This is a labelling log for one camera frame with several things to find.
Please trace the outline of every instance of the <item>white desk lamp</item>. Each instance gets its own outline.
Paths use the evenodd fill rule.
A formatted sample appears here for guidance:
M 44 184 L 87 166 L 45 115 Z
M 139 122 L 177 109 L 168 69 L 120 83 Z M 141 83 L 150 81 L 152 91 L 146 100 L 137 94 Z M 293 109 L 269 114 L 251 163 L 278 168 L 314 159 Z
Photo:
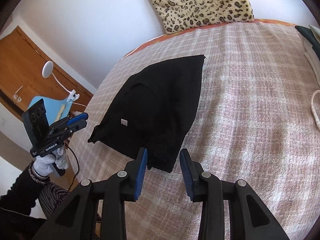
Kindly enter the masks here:
M 60 82 L 59 80 L 56 78 L 56 76 L 52 73 L 53 71 L 53 62 L 52 61 L 47 61 L 42 69 L 42 76 L 44 78 L 48 78 L 50 77 L 50 75 L 52 75 L 54 77 L 54 79 L 59 83 L 60 86 L 62 86 L 65 91 L 67 91 L 69 93 L 69 97 L 67 99 L 67 103 L 69 103 L 71 100 L 72 101 L 76 101 L 80 95 L 76 94 L 76 91 L 73 89 L 72 91 L 69 91 L 68 89 L 66 89 Z

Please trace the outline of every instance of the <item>lamp head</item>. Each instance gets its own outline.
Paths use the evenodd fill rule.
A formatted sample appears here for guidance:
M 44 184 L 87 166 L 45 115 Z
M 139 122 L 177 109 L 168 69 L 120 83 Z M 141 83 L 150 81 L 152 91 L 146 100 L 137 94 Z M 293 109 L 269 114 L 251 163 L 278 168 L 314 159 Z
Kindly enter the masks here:
M 42 76 L 44 78 L 50 77 L 50 75 L 52 73 L 52 70 L 53 70 L 53 62 L 52 61 L 47 61 L 43 66 Z

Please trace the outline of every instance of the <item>light blue chair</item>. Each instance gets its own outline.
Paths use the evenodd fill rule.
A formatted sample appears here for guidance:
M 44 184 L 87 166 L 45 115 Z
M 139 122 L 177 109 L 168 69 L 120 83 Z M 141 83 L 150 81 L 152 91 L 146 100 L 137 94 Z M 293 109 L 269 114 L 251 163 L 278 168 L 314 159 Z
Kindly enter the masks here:
M 66 116 L 68 116 L 68 113 L 70 111 L 71 108 L 71 102 L 73 102 L 72 100 L 70 101 L 70 103 L 67 103 L 67 98 L 65 98 L 64 100 L 55 100 L 52 98 L 46 98 L 46 97 L 41 97 L 41 96 L 35 96 L 32 100 L 31 103 L 29 105 L 28 108 L 30 108 L 33 104 L 35 104 L 36 102 L 38 102 L 41 98 L 43 98 L 44 101 L 44 107 L 47 111 L 46 116 L 48 119 L 48 123 L 49 125 L 51 125 L 52 123 L 54 123 L 54 121 L 57 118 L 58 113 L 60 112 L 60 109 L 62 107 L 62 105 L 65 105 L 65 109 L 62 112 L 62 115 L 60 117 L 60 119 L 65 118 Z

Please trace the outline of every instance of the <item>black cable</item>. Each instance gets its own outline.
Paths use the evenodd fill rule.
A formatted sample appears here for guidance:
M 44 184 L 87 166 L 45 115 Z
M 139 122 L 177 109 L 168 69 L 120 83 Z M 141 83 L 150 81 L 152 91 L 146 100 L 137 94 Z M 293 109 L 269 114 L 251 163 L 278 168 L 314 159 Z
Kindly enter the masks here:
M 71 189 L 73 183 L 75 182 L 76 176 L 79 174 L 80 166 L 79 166 L 78 158 L 77 158 L 76 154 L 74 153 L 74 151 L 73 151 L 68 145 L 66 145 L 66 146 L 67 146 L 67 148 L 73 153 L 74 157 L 76 158 L 77 165 L 78 165 L 78 171 L 77 171 L 77 173 L 74 175 L 73 180 L 72 180 L 72 183 L 71 183 L 70 187 L 68 188 L 68 191 L 69 191 L 69 190 Z

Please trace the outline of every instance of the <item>clothing label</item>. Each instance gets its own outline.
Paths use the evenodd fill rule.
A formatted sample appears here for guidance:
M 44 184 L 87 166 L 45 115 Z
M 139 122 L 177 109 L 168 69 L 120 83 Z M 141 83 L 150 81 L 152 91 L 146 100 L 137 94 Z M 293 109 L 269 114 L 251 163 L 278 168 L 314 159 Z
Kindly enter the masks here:
M 125 125 L 125 126 L 128 126 L 128 121 L 127 120 L 124 120 L 124 119 L 121 119 L 121 124 Z

